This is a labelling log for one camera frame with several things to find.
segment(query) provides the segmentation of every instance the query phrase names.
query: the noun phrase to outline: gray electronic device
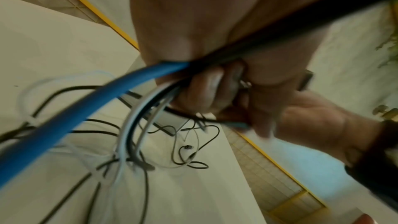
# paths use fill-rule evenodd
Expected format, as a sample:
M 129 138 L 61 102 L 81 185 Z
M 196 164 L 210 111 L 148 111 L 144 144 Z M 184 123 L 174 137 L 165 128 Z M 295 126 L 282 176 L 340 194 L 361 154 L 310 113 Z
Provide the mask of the gray electronic device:
M 131 67 L 129 68 L 128 73 L 135 71 L 137 69 L 140 69 L 140 68 L 144 68 L 144 67 L 146 67 L 146 64 L 143 61 L 143 59 L 141 58 L 141 55 L 139 55 L 137 57 L 137 59 L 133 62 L 133 65 L 131 65 Z M 145 95 L 148 92 L 150 92 L 151 90 L 153 90 L 155 87 L 156 87 L 155 81 L 150 80 L 150 81 L 147 81 L 146 83 L 139 85 L 138 87 L 131 89 L 130 91 L 132 91 L 134 93 L 138 93 L 140 95 Z M 136 106 L 139 101 L 138 99 L 128 96 L 128 95 L 122 95 L 122 97 L 132 107 Z M 153 125 L 158 127 L 159 129 L 161 129 L 168 135 L 174 136 L 175 132 L 172 128 L 167 128 L 167 127 L 162 128 L 162 127 L 164 127 L 166 125 L 170 125 L 170 126 L 173 126 L 177 131 L 179 131 L 184 126 L 184 124 L 186 124 L 187 122 L 188 122 L 187 118 L 179 117 L 179 116 L 173 115 L 171 113 L 164 112 L 159 116 L 159 118 L 156 120 L 156 122 Z

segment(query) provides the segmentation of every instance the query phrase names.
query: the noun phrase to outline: blue cable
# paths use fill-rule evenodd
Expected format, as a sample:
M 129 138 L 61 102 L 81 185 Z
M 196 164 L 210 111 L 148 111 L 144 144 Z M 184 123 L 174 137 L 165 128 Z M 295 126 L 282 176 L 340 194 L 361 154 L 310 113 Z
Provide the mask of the blue cable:
M 126 74 L 78 100 L 0 155 L 0 188 L 112 99 L 150 79 L 178 72 L 188 62 L 166 62 Z

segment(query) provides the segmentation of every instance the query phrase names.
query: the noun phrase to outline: white table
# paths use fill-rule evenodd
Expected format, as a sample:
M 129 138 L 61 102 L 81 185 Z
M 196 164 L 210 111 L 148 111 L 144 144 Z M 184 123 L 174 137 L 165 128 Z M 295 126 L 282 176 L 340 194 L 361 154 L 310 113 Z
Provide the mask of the white table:
M 55 75 L 104 70 L 115 75 L 125 73 L 137 51 L 110 28 L 71 16 L 46 10 L 18 0 L 0 0 L 0 130 L 15 128 L 21 122 L 15 110 L 18 93 L 30 83 Z M 72 85 L 98 85 L 106 76 L 52 83 L 40 88 L 28 99 L 35 108 L 52 92 Z M 86 92 L 59 97 L 46 109 L 42 118 L 66 106 Z M 93 118 L 121 125 L 128 110 L 113 101 Z M 103 129 L 95 123 L 84 129 Z M 204 143 L 215 134 L 198 131 Z M 112 148 L 112 136 L 70 135 L 75 143 Z M 167 164 L 167 151 L 172 138 L 159 132 L 151 135 L 144 146 L 148 158 Z M 195 143 L 195 136 L 187 138 Z M 206 146 L 197 160 L 210 166 L 208 170 L 181 168 L 157 169 L 151 172 L 147 224 L 265 223 L 259 207 L 231 151 L 224 133 Z M 95 163 L 106 160 L 93 159 Z M 0 190 L 0 223 L 36 224 L 86 173 L 74 157 L 48 153 Z M 82 223 L 96 181 L 90 179 L 51 220 L 51 223 Z M 125 171 L 120 184 L 113 223 L 137 223 L 143 205 L 143 173 Z

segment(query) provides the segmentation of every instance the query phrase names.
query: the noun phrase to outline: wrist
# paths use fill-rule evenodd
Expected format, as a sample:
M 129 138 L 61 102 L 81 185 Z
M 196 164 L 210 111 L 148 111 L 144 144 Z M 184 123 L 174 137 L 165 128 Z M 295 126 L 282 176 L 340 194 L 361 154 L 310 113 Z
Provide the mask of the wrist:
M 381 122 L 348 112 L 342 134 L 328 153 L 351 167 L 377 140 L 382 129 Z

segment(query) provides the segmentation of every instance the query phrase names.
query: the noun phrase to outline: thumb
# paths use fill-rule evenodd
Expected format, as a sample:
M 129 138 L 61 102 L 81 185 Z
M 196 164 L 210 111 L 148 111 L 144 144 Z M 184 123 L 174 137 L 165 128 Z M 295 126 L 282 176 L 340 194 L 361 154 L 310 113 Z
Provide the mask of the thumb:
M 367 214 L 363 214 L 353 224 L 374 224 L 374 220 Z
M 283 109 L 289 104 L 302 75 L 272 86 L 252 85 L 248 114 L 253 129 L 260 137 L 270 138 Z

